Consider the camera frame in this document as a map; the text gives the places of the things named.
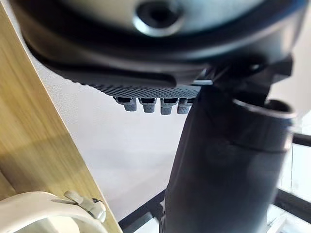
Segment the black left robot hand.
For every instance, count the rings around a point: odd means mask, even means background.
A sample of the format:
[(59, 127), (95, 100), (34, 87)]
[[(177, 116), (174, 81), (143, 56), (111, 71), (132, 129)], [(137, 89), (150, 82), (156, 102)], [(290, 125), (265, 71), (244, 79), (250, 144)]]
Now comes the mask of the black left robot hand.
[(257, 233), (293, 141), (291, 76), (307, 0), (12, 0), (46, 68), (111, 95), (188, 114), (163, 233)]

